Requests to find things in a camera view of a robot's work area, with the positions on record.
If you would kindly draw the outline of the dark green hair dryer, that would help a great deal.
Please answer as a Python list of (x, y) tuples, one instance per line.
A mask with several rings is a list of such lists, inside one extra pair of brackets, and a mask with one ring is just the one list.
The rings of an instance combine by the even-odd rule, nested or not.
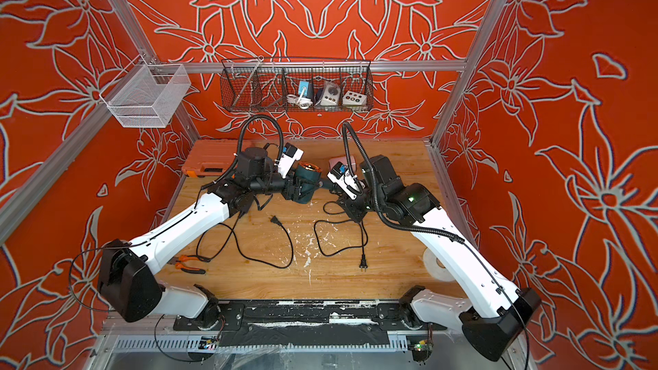
[(322, 188), (322, 169), (308, 162), (300, 161), (295, 169), (293, 182), (293, 201), (300, 204), (311, 202), (315, 191)]

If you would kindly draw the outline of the pink hair dryer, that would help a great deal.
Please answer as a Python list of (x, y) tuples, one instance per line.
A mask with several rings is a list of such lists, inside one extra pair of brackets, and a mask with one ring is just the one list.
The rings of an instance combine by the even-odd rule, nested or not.
[(353, 173), (353, 169), (348, 166), (348, 160), (346, 156), (332, 158), (329, 160), (331, 174), (334, 174), (336, 177), (343, 176), (345, 173)]

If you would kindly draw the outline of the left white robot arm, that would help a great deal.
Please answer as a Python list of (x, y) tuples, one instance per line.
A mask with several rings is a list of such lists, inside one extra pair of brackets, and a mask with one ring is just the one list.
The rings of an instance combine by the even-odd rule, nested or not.
[(237, 213), (248, 212), (257, 195), (294, 188), (293, 165), (303, 150), (280, 140), (278, 153), (244, 148), (239, 139), (234, 159), (215, 181), (204, 185), (193, 205), (158, 228), (125, 243), (102, 249), (97, 290), (128, 323), (149, 315), (176, 315), (208, 329), (219, 322), (219, 301), (200, 285), (163, 284), (157, 274), (190, 243)]

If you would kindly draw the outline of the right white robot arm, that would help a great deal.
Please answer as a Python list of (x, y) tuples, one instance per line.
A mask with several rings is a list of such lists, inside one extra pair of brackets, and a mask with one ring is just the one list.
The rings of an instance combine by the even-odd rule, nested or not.
[(369, 157), (348, 123), (344, 144), (354, 142), (363, 162), (363, 180), (354, 176), (345, 187), (346, 210), (374, 212), (387, 227), (411, 233), (432, 253), (466, 294), (464, 299), (441, 296), (418, 287), (408, 291), (413, 316), (464, 334), (471, 346), (490, 361), (500, 361), (541, 305), (530, 287), (519, 288), (498, 272), (449, 218), (440, 201), (420, 183), (404, 185), (390, 160)]

